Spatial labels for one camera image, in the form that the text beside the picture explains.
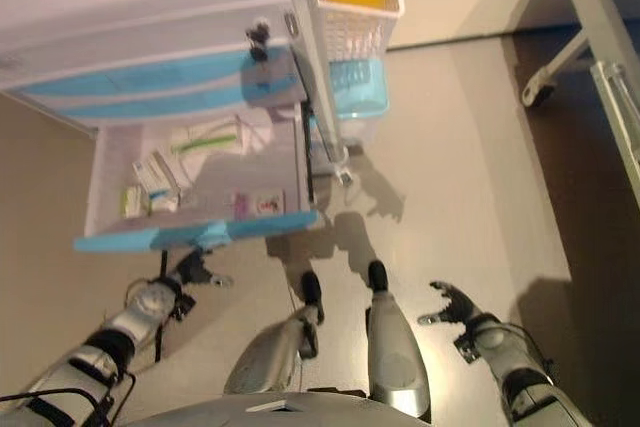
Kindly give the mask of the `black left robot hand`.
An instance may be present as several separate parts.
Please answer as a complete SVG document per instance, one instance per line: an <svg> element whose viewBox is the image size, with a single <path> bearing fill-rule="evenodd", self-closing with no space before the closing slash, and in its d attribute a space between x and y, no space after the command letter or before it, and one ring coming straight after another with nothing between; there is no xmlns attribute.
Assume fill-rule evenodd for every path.
<svg viewBox="0 0 640 427"><path fill-rule="evenodd" d="M212 285L219 288L231 288L233 279L230 276L212 272L206 268L205 257L211 254L210 250L201 247L194 248L178 261L164 280L164 283L174 292L179 292L184 286Z"/></svg>

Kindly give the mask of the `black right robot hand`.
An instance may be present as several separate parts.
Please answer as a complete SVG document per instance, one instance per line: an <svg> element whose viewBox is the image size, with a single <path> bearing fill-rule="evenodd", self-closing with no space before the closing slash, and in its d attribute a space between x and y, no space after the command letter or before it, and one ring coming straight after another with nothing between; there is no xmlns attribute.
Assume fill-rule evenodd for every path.
<svg viewBox="0 0 640 427"><path fill-rule="evenodd" d="M417 318L419 325L426 326L436 323L466 324L482 313L477 305L456 286L444 281L432 281L430 286L437 290L447 303L443 309L437 312L419 316Z"/></svg>

